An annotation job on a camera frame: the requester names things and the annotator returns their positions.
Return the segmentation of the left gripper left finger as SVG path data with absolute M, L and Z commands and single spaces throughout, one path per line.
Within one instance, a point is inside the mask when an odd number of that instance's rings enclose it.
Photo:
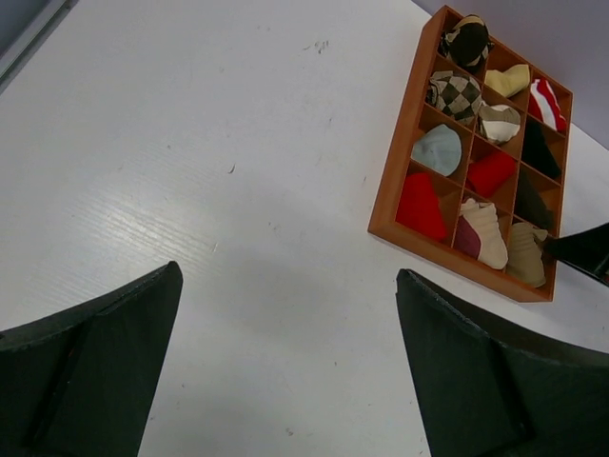
M 1 333 L 4 456 L 135 456 L 175 323 L 174 261 Z

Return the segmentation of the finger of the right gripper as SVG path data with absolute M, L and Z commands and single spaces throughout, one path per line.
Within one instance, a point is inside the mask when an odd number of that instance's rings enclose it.
M 607 223 L 545 242 L 543 250 L 559 262 L 608 285 L 608 229 Z

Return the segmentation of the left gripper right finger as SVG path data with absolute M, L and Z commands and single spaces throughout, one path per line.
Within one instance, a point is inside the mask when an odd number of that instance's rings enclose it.
M 434 456 L 605 456 L 608 356 L 524 328 L 412 269 L 397 310 Z

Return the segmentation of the beige maroon striped sock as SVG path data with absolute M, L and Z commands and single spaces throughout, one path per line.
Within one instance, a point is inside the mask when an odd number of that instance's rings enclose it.
M 508 251 L 501 236 L 494 204 L 468 198 L 461 204 L 454 248 L 488 267 L 501 270 L 508 262 Z

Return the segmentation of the red sock with white pattern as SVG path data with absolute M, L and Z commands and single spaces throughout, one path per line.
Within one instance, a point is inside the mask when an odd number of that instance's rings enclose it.
M 446 238 L 446 224 L 430 175 L 417 172 L 406 176 L 396 221 L 435 241 L 441 242 Z

